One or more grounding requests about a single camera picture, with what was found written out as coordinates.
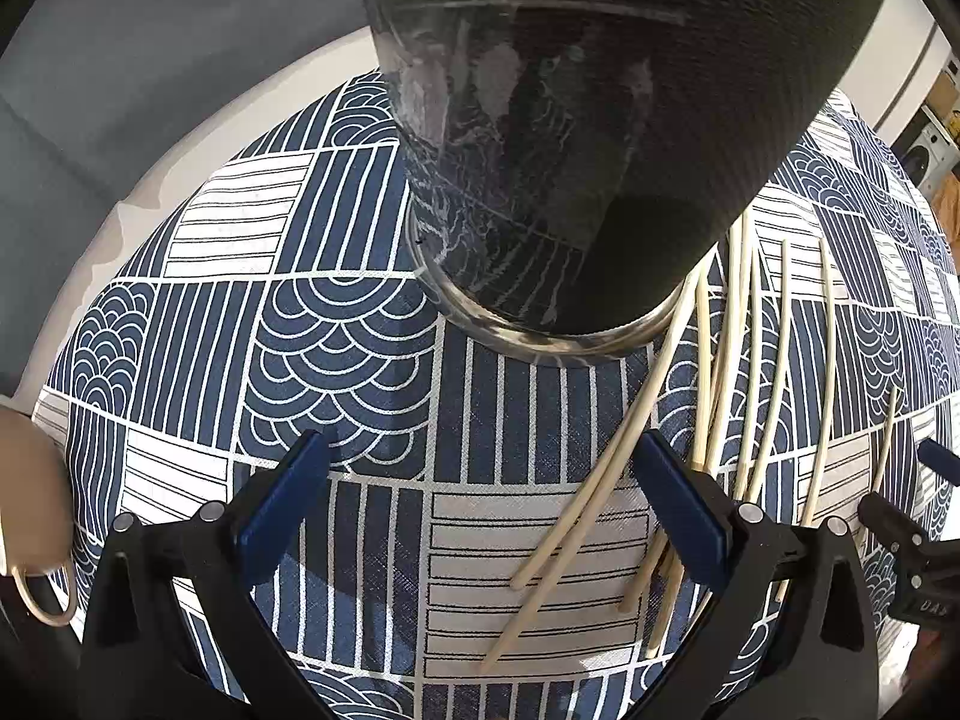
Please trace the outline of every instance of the blue clamp jaw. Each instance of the blue clamp jaw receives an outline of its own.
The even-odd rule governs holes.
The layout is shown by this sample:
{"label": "blue clamp jaw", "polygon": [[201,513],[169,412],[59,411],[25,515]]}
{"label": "blue clamp jaw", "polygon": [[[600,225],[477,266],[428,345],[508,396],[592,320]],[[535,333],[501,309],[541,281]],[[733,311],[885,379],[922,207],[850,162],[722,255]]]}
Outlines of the blue clamp jaw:
{"label": "blue clamp jaw", "polygon": [[723,591],[730,579],[733,501],[707,474],[686,469],[656,430],[640,436],[632,471],[690,578]]}

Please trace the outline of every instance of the wooden stick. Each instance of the wooden stick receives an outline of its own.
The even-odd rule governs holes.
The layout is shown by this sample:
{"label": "wooden stick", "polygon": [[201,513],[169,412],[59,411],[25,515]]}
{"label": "wooden stick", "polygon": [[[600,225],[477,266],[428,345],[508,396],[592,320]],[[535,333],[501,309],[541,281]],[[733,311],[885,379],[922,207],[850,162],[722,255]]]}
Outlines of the wooden stick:
{"label": "wooden stick", "polygon": [[[740,302],[740,311],[736,317],[736,326],[733,327],[733,333],[731,333],[731,338],[739,338],[739,343],[734,341],[733,350],[736,351],[736,370],[733,372],[733,383],[736,384],[736,376],[739,373],[739,346],[743,343],[743,327],[747,322],[747,300],[746,295],[750,293],[750,284],[748,278],[754,279],[754,294],[760,294],[760,284],[758,283],[758,274],[760,273],[760,260],[758,259],[757,252],[755,252],[752,247],[752,216],[750,209],[746,209],[743,212],[742,218],[743,231],[742,231],[742,240],[741,240],[741,255],[740,255],[740,273],[738,279],[738,289],[739,289],[739,302]],[[709,359],[710,359],[710,349],[709,349],[709,306],[707,306],[707,319],[706,323],[701,323],[700,318],[700,303],[699,303],[699,284],[698,286],[698,314],[697,314],[697,328],[698,333],[701,332],[701,327],[707,327],[707,344],[706,344],[706,355],[703,354],[704,345],[699,343],[697,344],[697,415],[696,423],[694,426],[694,451],[690,456],[690,466],[694,470],[703,470],[704,466],[707,464],[707,458],[704,456],[706,453],[701,449],[698,450],[696,437],[697,435],[702,435],[704,437],[704,442],[706,442],[706,437],[709,435],[709,421],[710,421],[710,410],[709,404],[707,404],[707,395],[709,394],[709,385],[705,386],[710,381],[709,378]],[[715,426],[714,430],[723,430],[726,433],[727,420],[719,420],[721,423],[719,427]],[[647,642],[647,658],[655,658],[661,648],[664,646],[666,641],[666,635],[670,629],[670,619],[673,617],[673,611],[677,605],[677,598],[680,596],[680,587],[683,585],[683,564],[680,562],[680,556],[674,549],[670,550],[670,557],[673,557],[673,562],[669,566],[664,565],[661,567],[661,576],[666,577],[666,587],[664,588],[664,595],[661,597],[661,606],[659,607],[658,613],[656,614],[656,622],[654,623],[653,632],[651,632],[650,640]]]}
{"label": "wooden stick", "polygon": [[[874,481],[870,485],[871,493],[879,493],[883,485],[883,474],[887,470],[887,458],[890,457],[890,445],[894,437],[894,419],[896,417],[896,401],[899,399],[899,388],[894,385],[890,391],[890,403],[887,404],[887,418],[883,423],[883,443],[880,445],[880,459],[877,462],[877,470],[874,472]],[[863,549],[867,542],[867,526],[862,522],[860,532],[856,535],[857,550]]]}
{"label": "wooden stick", "polygon": [[681,584],[683,584],[683,564],[680,562],[680,558],[676,557],[670,565],[664,597],[661,598],[661,607],[656,613],[654,630],[650,632],[650,640],[647,642],[647,658],[655,658],[661,651],[661,647],[664,646],[664,640],[670,629],[670,618],[673,616],[673,610],[677,605],[677,597],[680,595]]}
{"label": "wooden stick", "polygon": [[670,547],[667,549],[664,559],[661,560],[659,568],[656,570],[656,573],[661,575],[664,579],[670,576],[670,569],[673,567],[674,563],[677,562],[677,550]]}
{"label": "wooden stick", "polygon": [[752,252],[750,262],[751,317],[750,317],[750,380],[747,384],[747,405],[743,415],[740,436],[740,456],[736,461],[736,483],[733,500],[742,501],[750,481],[754,459],[754,434],[757,432],[757,400],[760,400],[760,370],[763,365],[763,308],[760,295],[760,252]]}
{"label": "wooden stick", "polygon": [[587,503],[593,495],[594,490],[597,489],[597,485],[600,484],[600,479],[610,464],[613,452],[616,451],[616,447],[622,439],[624,431],[627,429],[627,423],[635,411],[635,406],[639,403],[640,396],[637,396],[634,398],[634,402],[632,402],[630,408],[627,409],[627,413],[624,415],[613,437],[607,442],[607,446],[604,447],[603,453],[597,459],[589,476],[583,480],[579,490],[577,490],[577,494],[574,495],[565,506],[563,513],[553,524],[553,527],[550,528],[547,535],[544,536],[544,539],[536,546],[533,555],[527,557],[527,560],[525,560],[524,564],[520,567],[520,570],[514,574],[514,577],[510,580],[510,587],[515,590],[524,589],[525,586],[529,584],[529,581],[534,578],[536,572],[549,560],[549,557],[553,554],[553,551],[560,542],[563,541],[563,537],[570,531],[570,528],[573,527],[577,518],[582,514],[584,508],[587,507]]}
{"label": "wooden stick", "polygon": [[[707,454],[707,435],[709,435],[710,420],[710,302],[709,282],[707,275],[709,266],[704,266],[697,281],[697,413],[693,426],[693,447],[690,450],[690,466],[696,470],[704,467],[704,455]],[[656,540],[647,551],[642,562],[637,567],[637,573],[624,590],[623,600],[619,610],[625,614],[636,614],[640,605],[640,597],[650,587],[654,569],[659,556],[666,546],[666,533],[660,531],[662,543]]]}
{"label": "wooden stick", "polygon": [[[709,250],[704,258],[701,260],[701,263],[697,266],[697,269],[701,271],[701,277],[697,280],[697,317],[699,323],[699,316],[701,312],[701,301],[703,302],[703,310],[707,312],[707,328],[709,328],[709,297],[707,296],[707,274],[709,273],[709,263],[712,261],[713,249]],[[700,344],[698,336],[698,355],[700,354]],[[709,357],[710,344],[709,344],[709,329],[707,329],[707,357]],[[594,490],[596,490],[597,485],[600,483],[600,478],[603,476],[604,471],[607,469],[607,466],[610,464],[611,457],[613,452],[616,451],[616,447],[620,440],[623,437],[623,433],[626,430],[627,423],[635,418],[634,411],[637,406],[640,405],[640,394],[637,394],[637,397],[634,398],[634,402],[630,405],[630,408],[627,409],[627,413],[624,415],[623,420],[619,424],[616,432],[613,434],[611,440],[607,442],[607,446],[604,447],[603,453],[597,459],[597,462],[594,464],[593,469],[590,471],[587,479],[583,480],[583,483],[580,485],[579,490],[577,490],[576,495],[570,500],[570,502],[563,509],[563,513],[553,524],[553,527],[546,533],[544,539],[536,546],[534,553],[527,557],[527,560],[523,562],[523,565],[520,567],[520,570],[517,570],[517,573],[514,574],[510,580],[510,587],[515,590],[522,590],[530,584],[530,580],[536,576],[541,567],[544,566],[550,556],[553,554],[553,551],[560,545],[560,542],[563,541],[563,537],[570,531],[573,527],[573,524],[577,521],[577,518],[582,514],[584,508],[587,506],[587,501],[593,495]]]}
{"label": "wooden stick", "polygon": [[[713,418],[714,413],[717,410],[717,403],[720,400],[720,381],[723,375],[723,370],[725,368],[724,360],[727,358],[727,349],[728,349],[728,339],[727,336],[730,333],[731,324],[730,321],[730,312],[728,308],[730,307],[731,294],[734,292],[734,287],[737,287],[738,293],[743,293],[742,283],[743,283],[743,252],[744,252],[744,238],[743,235],[743,224],[744,217],[741,215],[740,218],[733,222],[731,225],[730,231],[728,231],[728,240],[730,245],[728,246],[728,261],[727,261],[727,309],[724,311],[723,324],[720,327],[720,338],[717,338],[717,358],[714,361],[715,365],[713,366],[713,379],[710,382],[710,418]],[[733,228],[739,230],[738,233],[733,231]],[[738,236],[740,242],[738,250],[739,254],[734,255],[733,253],[733,239]]]}
{"label": "wooden stick", "polygon": [[760,440],[760,451],[757,452],[757,462],[754,464],[754,475],[747,489],[747,500],[757,503],[760,500],[760,490],[767,476],[767,464],[773,450],[776,426],[779,425],[779,410],[784,400],[784,385],[786,384],[786,368],[788,365],[787,352],[790,349],[790,320],[793,311],[793,302],[790,296],[790,242],[784,239],[781,244],[781,316],[779,317],[779,341],[776,345],[776,371],[774,384],[770,391],[770,408],[767,410],[767,422],[763,427],[763,437]]}
{"label": "wooden stick", "polygon": [[724,324],[730,327],[728,327],[727,346],[720,374],[720,395],[717,398],[713,429],[707,441],[707,461],[704,464],[704,471],[711,476],[717,474],[727,440],[730,405],[733,400],[733,389],[736,386],[736,376],[740,369],[740,351],[743,346],[743,325],[740,324],[740,233],[740,223],[733,223],[733,227],[730,228],[730,271],[733,275],[727,280],[727,309],[724,314]]}
{"label": "wooden stick", "polygon": [[747,324],[747,295],[750,295],[751,264],[754,259],[754,248],[757,241],[754,229],[754,212],[748,205],[743,209],[743,235],[740,243],[740,322],[739,326]]}
{"label": "wooden stick", "polygon": [[620,606],[618,607],[621,613],[637,613],[637,609],[640,608],[640,596],[642,596],[647,591],[647,587],[650,586],[650,581],[654,576],[654,569],[656,569],[656,564],[664,553],[666,545],[666,533],[662,530],[656,531],[653,540],[650,542],[650,546],[647,547],[646,555],[643,556],[643,560],[640,562],[640,567],[637,568],[637,573],[635,573],[634,577],[630,580],[630,584],[627,585],[627,589],[623,592],[623,600],[620,601]]}
{"label": "wooden stick", "polygon": [[[810,487],[806,492],[803,503],[803,516],[800,525],[809,528],[813,524],[813,517],[817,512],[817,500],[820,498],[820,488],[824,483],[824,469],[827,467],[827,449],[830,444],[830,432],[833,428],[833,399],[836,394],[836,365],[837,365],[837,331],[836,306],[833,301],[833,277],[830,273],[830,255],[827,251],[827,239],[820,239],[820,267],[824,279],[824,297],[827,298],[827,381],[824,384],[824,403],[820,411],[820,438],[817,442],[817,453],[813,456],[813,475],[810,478]],[[776,601],[784,603],[787,583],[781,582],[776,591]]]}
{"label": "wooden stick", "polygon": [[593,527],[597,515],[600,514],[601,509],[606,506],[608,498],[610,498],[613,489],[616,487],[616,483],[620,481],[620,476],[627,464],[627,460],[630,458],[632,451],[634,451],[637,440],[640,439],[640,434],[646,427],[647,419],[650,418],[650,413],[659,396],[661,386],[664,385],[667,373],[670,371],[674,352],[680,343],[680,336],[683,336],[686,324],[690,319],[690,314],[693,313],[694,293],[696,292],[697,280],[700,278],[704,261],[707,261],[707,257],[709,256],[712,256],[712,251],[704,256],[704,259],[697,264],[696,268],[690,272],[690,275],[688,275],[685,282],[683,282],[683,288],[680,290],[677,306],[674,309],[672,319],[670,319],[670,326],[666,331],[664,346],[661,348],[659,355],[656,356],[656,362],[654,362],[650,373],[640,388],[640,392],[637,394],[635,410],[634,406],[632,406],[631,410],[634,410],[634,412],[631,418],[626,420],[627,426],[624,429],[623,436],[616,450],[613,451],[611,461],[604,470],[596,490],[594,490],[593,495],[589,499],[589,503],[587,503],[587,507],[584,508],[580,519],[577,520],[577,523],[566,536],[563,546],[560,548],[560,554],[550,563],[549,570],[527,597],[520,611],[507,623],[507,627],[501,632],[496,642],[493,643],[493,647],[491,647],[486,658],[481,661],[481,674],[490,672],[493,664],[512,646],[517,640],[517,637],[520,636],[520,633],[530,627],[530,624],[536,617],[536,612],[544,604],[546,597],[554,589],[558,581],[560,581],[560,577],[563,576],[563,572],[565,572],[566,567],[570,564],[570,560],[576,557],[577,552],[583,545],[584,539],[587,537],[587,532]]}
{"label": "wooden stick", "polygon": [[697,413],[693,423],[693,449],[690,466],[702,470],[707,459],[707,438],[710,432],[710,300],[707,269],[697,282]]}
{"label": "wooden stick", "polygon": [[707,604],[710,602],[712,597],[712,591],[709,589],[704,590],[704,594],[700,597],[700,603],[697,604],[697,610],[693,613],[693,617],[690,617],[690,622],[686,626],[686,632],[684,635],[688,634],[690,629],[697,624],[697,620],[699,620],[700,615],[704,613],[704,609],[707,608]]}

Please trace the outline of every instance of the wall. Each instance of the wall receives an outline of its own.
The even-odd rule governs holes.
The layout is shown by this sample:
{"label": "wall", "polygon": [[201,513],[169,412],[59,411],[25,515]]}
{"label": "wall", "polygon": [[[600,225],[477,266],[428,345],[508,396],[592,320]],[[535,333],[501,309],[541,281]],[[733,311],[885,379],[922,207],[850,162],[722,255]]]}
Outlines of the wall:
{"label": "wall", "polygon": [[864,121],[893,143],[948,56],[947,38],[922,0],[884,0],[839,86]]}

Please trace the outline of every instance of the black clamp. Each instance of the black clamp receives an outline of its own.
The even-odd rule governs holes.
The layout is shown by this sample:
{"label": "black clamp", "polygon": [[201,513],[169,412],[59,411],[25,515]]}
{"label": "black clamp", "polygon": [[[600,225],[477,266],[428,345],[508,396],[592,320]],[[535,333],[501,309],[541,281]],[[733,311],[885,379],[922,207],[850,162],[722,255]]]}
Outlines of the black clamp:
{"label": "black clamp", "polygon": [[[640,438],[632,468],[683,565],[716,592],[624,720],[874,720],[877,642],[846,522],[772,522],[755,504],[728,499],[712,476],[684,469],[656,431]],[[714,704],[771,581],[782,579],[790,589],[755,680]]]}
{"label": "black clamp", "polygon": [[[85,720],[336,720],[290,661],[251,598],[326,485],[326,441],[308,431],[276,469],[188,520],[144,525],[117,515],[86,613],[80,655]],[[248,704],[213,688],[172,579],[192,581],[217,646]]]}
{"label": "black clamp", "polygon": [[890,616],[941,631],[955,628],[960,621],[960,541],[930,541],[920,525],[879,493],[866,495],[857,513],[894,556]]}

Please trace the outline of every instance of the blue and white tablecloth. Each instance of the blue and white tablecloth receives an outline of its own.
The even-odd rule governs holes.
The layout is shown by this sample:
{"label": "blue and white tablecloth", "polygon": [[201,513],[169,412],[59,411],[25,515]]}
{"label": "blue and white tablecloth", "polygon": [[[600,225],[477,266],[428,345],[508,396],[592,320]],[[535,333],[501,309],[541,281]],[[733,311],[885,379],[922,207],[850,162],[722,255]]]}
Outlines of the blue and white tablecloth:
{"label": "blue and white tablecloth", "polygon": [[[438,317],[401,241],[408,194],[376,73],[287,119],[214,173],[145,242],[66,341],[34,418],[73,479],[80,614],[107,527],[229,499],[306,428],[332,442],[328,495],[256,603],[343,717],[616,718],[676,649],[698,589],[683,586],[664,651],[645,659],[661,594],[616,612],[653,513],[630,480],[491,678],[476,675],[523,594],[508,578],[616,429],[656,354],[556,370],[508,360]],[[960,446],[960,290],[928,204],[843,95],[754,203],[763,287],[760,422],[779,327],[781,240],[794,252],[790,367],[763,504],[803,507],[820,432],[824,303],[837,296],[837,398],[817,518],[869,488],[892,386],[905,391],[882,493],[935,535],[949,489],[915,446]],[[713,269],[713,341],[726,256]],[[744,349],[749,349],[747,333]],[[680,451],[692,433],[695,324],[653,415]],[[741,362],[722,480],[739,450]],[[891,557],[867,545],[881,645]],[[189,584],[176,586],[216,685],[240,694]],[[768,600],[725,692],[744,685],[776,617]]]}

